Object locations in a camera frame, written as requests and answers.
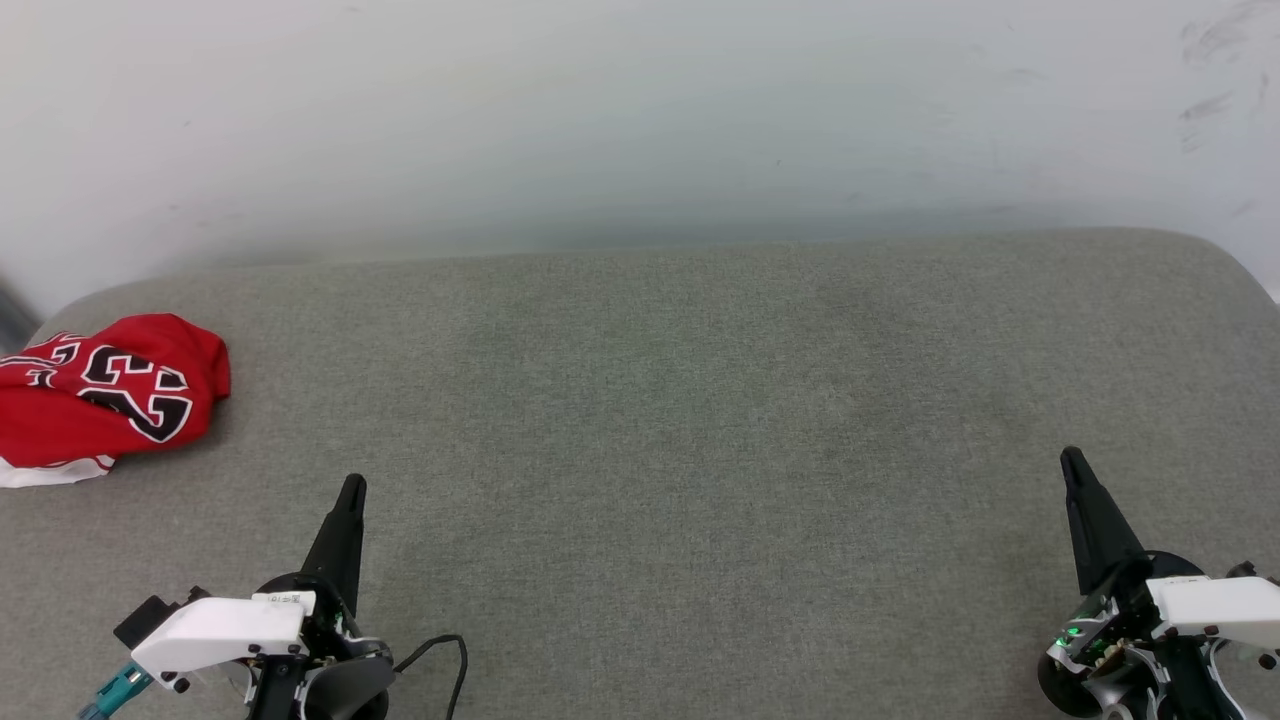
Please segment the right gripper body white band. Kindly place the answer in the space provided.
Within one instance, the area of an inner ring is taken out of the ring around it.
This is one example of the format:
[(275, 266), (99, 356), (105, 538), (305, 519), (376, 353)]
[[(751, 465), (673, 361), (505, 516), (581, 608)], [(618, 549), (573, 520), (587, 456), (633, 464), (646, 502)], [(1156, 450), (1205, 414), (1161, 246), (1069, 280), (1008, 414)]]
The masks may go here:
[(1277, 582), (1243, 562), (1225, 578), (1181, 559), (1116, 569), (1065, 621), (1037, 664), (1044, 698), (1079, 719), (1263, 719), (1229, 689), (1221, 653), (1277, 667)]

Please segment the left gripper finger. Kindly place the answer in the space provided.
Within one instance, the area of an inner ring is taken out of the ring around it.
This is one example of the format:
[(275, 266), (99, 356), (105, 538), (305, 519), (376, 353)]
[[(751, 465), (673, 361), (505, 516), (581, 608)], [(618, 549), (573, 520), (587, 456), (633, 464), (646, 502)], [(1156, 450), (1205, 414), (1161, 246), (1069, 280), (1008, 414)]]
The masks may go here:
[(362, 475), (346, 477), (301, 569), (302, 574), (326, 583), (348, 615), (356, 615), (358, 610), (367, 488)]

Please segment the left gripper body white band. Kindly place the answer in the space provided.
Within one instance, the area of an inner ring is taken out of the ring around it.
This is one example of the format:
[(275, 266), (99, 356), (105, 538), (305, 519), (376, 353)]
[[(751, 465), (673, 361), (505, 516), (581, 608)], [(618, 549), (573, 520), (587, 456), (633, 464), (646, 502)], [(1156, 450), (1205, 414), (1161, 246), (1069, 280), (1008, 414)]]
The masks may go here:
[(248, 598), (195, 587), (184, 603), (152, 596), (131, 615), (131, 660), (172, 691), (221, 669), (251, 719), (384, 719), (396, 682), (385, 642), (364, 635), (333, 589), (302, 573)]

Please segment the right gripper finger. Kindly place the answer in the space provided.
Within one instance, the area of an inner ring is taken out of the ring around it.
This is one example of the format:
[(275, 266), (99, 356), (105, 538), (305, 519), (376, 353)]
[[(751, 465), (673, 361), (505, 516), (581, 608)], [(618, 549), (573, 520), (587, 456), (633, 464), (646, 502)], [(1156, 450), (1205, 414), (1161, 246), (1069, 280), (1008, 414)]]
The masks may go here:
[(1065, 447), (1060, 464), (1076, 584), (1079, 593), (1088, 596), (1116, 569), (1149, 562), (1149, 555), (1083, 451)]

